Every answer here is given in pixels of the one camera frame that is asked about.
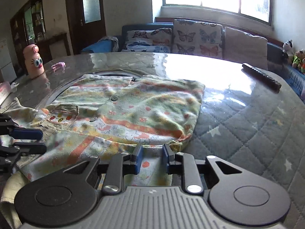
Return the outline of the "white refrigerator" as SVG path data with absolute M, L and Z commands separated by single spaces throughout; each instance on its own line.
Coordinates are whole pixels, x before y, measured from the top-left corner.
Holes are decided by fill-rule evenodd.
M 0 68 L 1 82 L 12 83 L 16 78 L 14 66 L 11 61 L 6 39 L 0 40 Z

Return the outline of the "dark wooden door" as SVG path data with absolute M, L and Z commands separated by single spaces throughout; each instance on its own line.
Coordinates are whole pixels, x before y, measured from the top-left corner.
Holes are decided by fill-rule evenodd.
M 65 0 L 73 54 L 106 35 L 103 0 Z

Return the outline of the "upright butterfly print cushion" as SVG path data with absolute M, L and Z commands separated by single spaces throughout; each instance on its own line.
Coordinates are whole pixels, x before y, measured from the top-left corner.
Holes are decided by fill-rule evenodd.
M 222 46 L 222 25 L 192 20 L 174 20 L 172 53 L 222 59 Z

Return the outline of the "pink cartoon water bottle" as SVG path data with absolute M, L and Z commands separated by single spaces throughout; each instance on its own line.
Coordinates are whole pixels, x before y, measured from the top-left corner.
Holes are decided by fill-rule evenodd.
M 30 44 L 26 46 L 23 50 L 23 55 L 26 69 L 31 79 L 35 79 L 44 73 L 43 61 L 37 45 Z

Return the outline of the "plain beige cushion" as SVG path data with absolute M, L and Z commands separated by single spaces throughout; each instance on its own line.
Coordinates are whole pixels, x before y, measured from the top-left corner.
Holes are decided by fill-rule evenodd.
M 268 69 L 267 39 L 231 27 L 224 29 L 225 60 Z

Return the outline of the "orange fox plush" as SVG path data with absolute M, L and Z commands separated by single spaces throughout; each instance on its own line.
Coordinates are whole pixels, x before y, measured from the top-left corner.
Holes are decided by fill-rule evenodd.
M 299 70 L 302 74 L 305 74 L 305 58 L 302 60 Z

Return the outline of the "blue sofa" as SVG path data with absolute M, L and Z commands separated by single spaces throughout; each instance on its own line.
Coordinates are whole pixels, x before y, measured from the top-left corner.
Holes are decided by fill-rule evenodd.
M 125 25 L 121 35 L 103 37 L 81 53 L 175 53 L 247 63 L 278 74 L 304 98 L 304 50 L 292 50 L 290 40 L 279 47 L 265 37 L 221 24 L 175 20 L 166 24 Z

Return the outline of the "black remote control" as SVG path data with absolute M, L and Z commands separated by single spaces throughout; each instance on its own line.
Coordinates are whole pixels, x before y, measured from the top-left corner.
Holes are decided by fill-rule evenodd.
M 281 83 L 276 81 L 273 77 L 269 76 L 265 72 L 261 71 L 260 69 L 253 67 L 247 63 L 242 64 L 243 70 L 245 73 L 252 76 L 254 79 L 260 81 L 273 92 L 278 93 L 282 87 Z

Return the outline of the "grey cloth on sofa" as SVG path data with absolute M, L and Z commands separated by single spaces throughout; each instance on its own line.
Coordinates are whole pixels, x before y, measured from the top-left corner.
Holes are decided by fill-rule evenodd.
M 104 36 L 98 40 L 98 42 L 106 42 L 109 41 L 111 43 L 111 51 L 112 52 L 119 52 L 120 49 L 120 38 L 121 36 Z

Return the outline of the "brown bear plush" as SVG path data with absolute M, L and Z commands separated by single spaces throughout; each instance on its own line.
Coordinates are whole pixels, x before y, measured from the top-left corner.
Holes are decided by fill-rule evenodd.
M 295 52 L 292 67 L 300 70 L 303 65 L 303 59 L 304 59 L 304 50 L 299 50 Z

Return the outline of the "left butterfly print cushion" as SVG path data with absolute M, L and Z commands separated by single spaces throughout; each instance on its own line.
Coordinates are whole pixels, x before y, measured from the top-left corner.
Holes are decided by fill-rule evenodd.
M 166 27 L 156 30 L 127 31 L 121 51 L 170 53 L 172 39 L 173 30 Z

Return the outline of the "grey quilted star tablecloth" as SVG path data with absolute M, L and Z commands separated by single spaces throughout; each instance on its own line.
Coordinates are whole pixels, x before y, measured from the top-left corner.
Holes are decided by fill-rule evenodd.
M 20 80 L 15 97 L 33 108 L 51 90 L 82 73 L 125 69 L 143 76 L 197 81 L 205 86 L 193 135 L 182 150 L 197 158 L 215 155 L 278 183 L 292 200 L 287 228 L 304 228 L 304 103 L 280 76 L 274 93 L 247 75 L 241 64 L 165 53 L 93 53 L 62 57 L 64 70 Z

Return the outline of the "dark wooden display cabinet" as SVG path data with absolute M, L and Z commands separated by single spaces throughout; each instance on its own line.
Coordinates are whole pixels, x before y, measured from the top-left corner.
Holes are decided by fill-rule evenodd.
M 42 0 L 29 0 L 23 5 L 10 19 L 10 27 L 18 61 L 14 70 L 18 77 L 28 74 L 23 50 L 30 44 L 38 45 L 44 63 L 71 55 L 67 32 L 46 30 Z

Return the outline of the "white tissue pack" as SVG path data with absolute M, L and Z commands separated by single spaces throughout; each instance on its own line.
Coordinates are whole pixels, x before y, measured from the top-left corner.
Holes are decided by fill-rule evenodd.
M 7 81 L 4 81 L 0 84 L 0 105 L 2 105 L 2 103 L 6 100 L 12 90 L 18 85 L 18 83 L 13 82 L 12 84 L 10 84 Z

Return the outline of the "colourful patterned child shirt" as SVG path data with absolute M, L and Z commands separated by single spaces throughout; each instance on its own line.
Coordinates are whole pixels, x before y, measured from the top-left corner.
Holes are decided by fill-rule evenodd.
M 22 157 L 1 196 L 2 226 L 19 228 L 14 198 L 22 187 L 91 156 L 110 160 L 141 144 L 144 160 L 131 185 L 170 185 L 161 168 L 162 146 L 183 150 L 193 135 L 205 86 L 197 81 L 157 76 L 83 75 L 51 104 L 36 110 L 18 99 L 1 108 L 17 124 L 43 131 L 41 156 Z

